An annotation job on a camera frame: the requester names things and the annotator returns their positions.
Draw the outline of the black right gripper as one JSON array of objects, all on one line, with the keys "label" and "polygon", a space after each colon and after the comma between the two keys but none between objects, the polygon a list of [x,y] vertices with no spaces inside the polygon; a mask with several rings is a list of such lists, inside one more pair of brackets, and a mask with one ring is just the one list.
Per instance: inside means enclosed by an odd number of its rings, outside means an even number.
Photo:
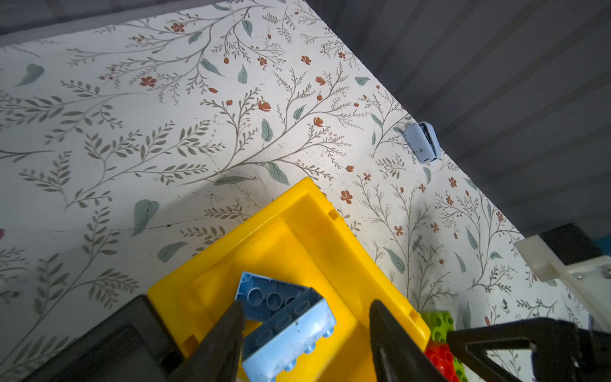
[{"label": "black right gripper", "polygon": [[[533,274],[562,282],[584,305],[594,328],[610,331],[610,235],[591,238],[565,224],[515,243]],[[451,352],[486,381],[517,381],[488,357],[492,350],[529,350],[537,381],[609,381],[610,334],[572,322],[533,318],[447,335]]]}]

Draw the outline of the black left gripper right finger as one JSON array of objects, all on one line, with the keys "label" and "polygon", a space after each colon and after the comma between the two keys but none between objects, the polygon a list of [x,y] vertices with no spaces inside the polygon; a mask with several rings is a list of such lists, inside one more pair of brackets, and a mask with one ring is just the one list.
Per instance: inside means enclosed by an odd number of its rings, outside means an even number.
[{"label": "black left gripper right finger", "polygon": [[446,381],[380,300],[370,306],[369,320],[373,364],[379,382]]}]

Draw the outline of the blue lego brick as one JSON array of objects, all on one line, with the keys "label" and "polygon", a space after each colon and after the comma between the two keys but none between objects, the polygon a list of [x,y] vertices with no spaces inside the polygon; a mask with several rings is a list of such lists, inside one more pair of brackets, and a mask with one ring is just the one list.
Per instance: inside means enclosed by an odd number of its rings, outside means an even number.
[{"label": "blue lego brick", "polygon": [[315,351],[321,338],[334,334],[337,320],[313,288],[263,322],[243,340],[242,368],[250,381],[274,381],[290,372],[303,354]]},{"label": "blue lego brick", "polygon": [[235,301],[243,303],[247,321],[265,322],[307,289],[307,286],[243,272]]}]

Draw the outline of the red lego brick small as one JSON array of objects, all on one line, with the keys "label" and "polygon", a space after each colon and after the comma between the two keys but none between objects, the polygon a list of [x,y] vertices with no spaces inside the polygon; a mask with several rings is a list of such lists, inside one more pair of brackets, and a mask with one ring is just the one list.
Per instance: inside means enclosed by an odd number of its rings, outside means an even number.
[{"label": "red lego brick small", "polygon": [[460,382],[453,363],[453,353],[447,343],[430,341],[425,349],[426,357],[447,381]]}]

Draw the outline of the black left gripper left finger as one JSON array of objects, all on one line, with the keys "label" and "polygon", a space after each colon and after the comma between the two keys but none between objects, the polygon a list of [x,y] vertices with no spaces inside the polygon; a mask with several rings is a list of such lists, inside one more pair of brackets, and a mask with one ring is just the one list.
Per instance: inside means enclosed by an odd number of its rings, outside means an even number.
[{"label": "black left gripper left finger", "polygon": [[236,381],[245,329],[243,303],[235,301],[167,381]]}]

